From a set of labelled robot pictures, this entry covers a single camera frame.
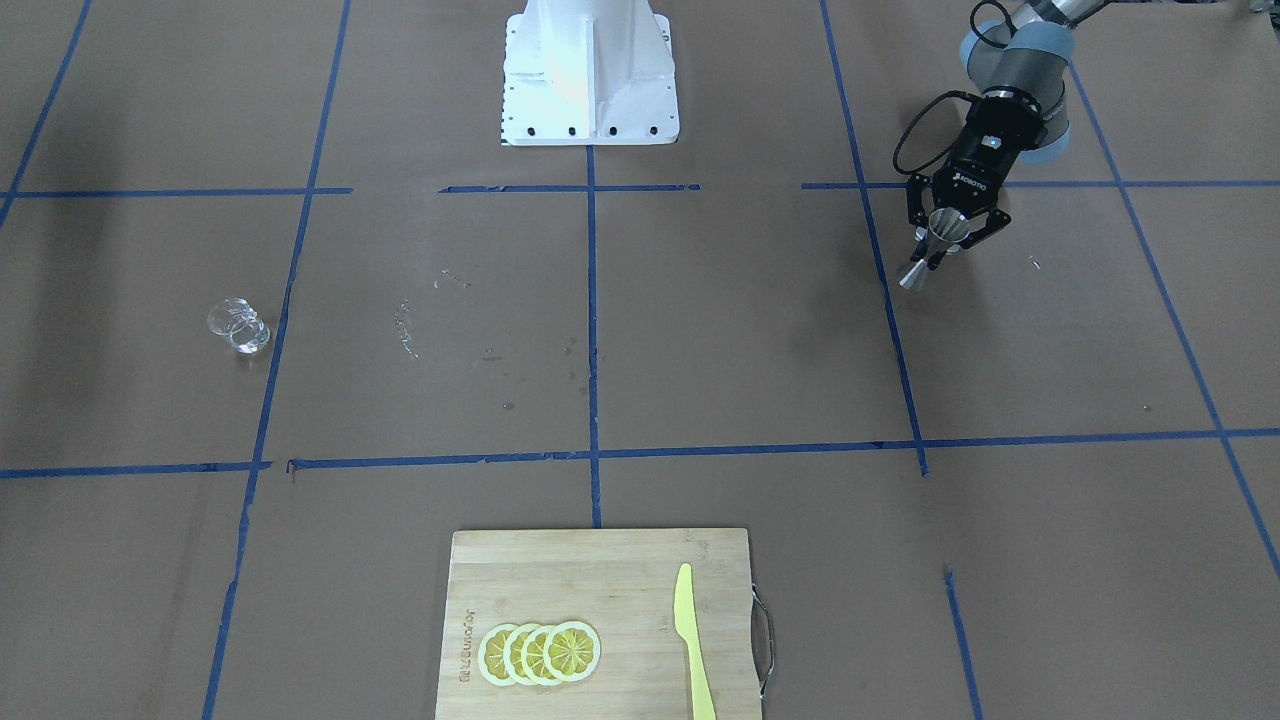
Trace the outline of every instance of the lemon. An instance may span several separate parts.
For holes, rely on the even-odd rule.
[[[579,620],[561,623],[550,629],[543,646],[543,664],[557,680],[572,683],[595,671],[600,661],[600,635],[595,628]]]
[[[520,653],[520,671],[522,675],[529,678],[538,685],[558,685],[562,680],[550,674],[547,664],[543,660],[543,648],[547,647],[547,638],[550,632],[554,630],[554,625],[541,625],[536,630],[529,633],[525,638],[525,647],[521,648]]]
[[[507,635],[515,629],[516,626],[511,623],[504,623],[485,633],[484,639],[480,641],[480,652],[483,653],[480,674],[484,675],[485,680],[498,687],[516,684],[516,680],[507,673],[507,666],[502,664],[502,648],[507,644]]]
[[[521,655],[524,653],[525,641],[529,639],[529,633],[532,633],[538,628],[541,628],[541,624],[525,623],[511,630],[507,635],[507,642],[502,646],[502,666],[507,671],[507,676],[521,685],[535,684],[531,679],[521,674]]]

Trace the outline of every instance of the clear drinking glass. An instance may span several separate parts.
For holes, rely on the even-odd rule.
[[[214,305],[209,311],[209,329],[244,355],[262,350],[271,340],[271,329],[259,319],[253,307],[239,297],[230,297]]]

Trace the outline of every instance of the yellow knife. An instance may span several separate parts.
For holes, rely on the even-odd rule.
[[[716,720],[712,688],[703,667],[703,646],[698,641],[698,614],[694,610],[694,568],[685,562],[676,575],[676,633],[689,647],[689,684],[694,694],[694,720]]]

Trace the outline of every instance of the knife handle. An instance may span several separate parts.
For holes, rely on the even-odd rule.
[[[694,720],[716,720],[712,687],[703,666],[703,648],[696,642],[689,643],[689,683],[692,685]]]

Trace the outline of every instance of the wooden cutting board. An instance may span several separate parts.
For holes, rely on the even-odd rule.
[[[689,660],[672,614],[681,562],[694,569],[717,720],[760,720],[745,529],[454,533],[436,720],[691,720]],[[494,625],[566,620],[600,635],[590,676],[549,688],[481,676],[479,646]]]

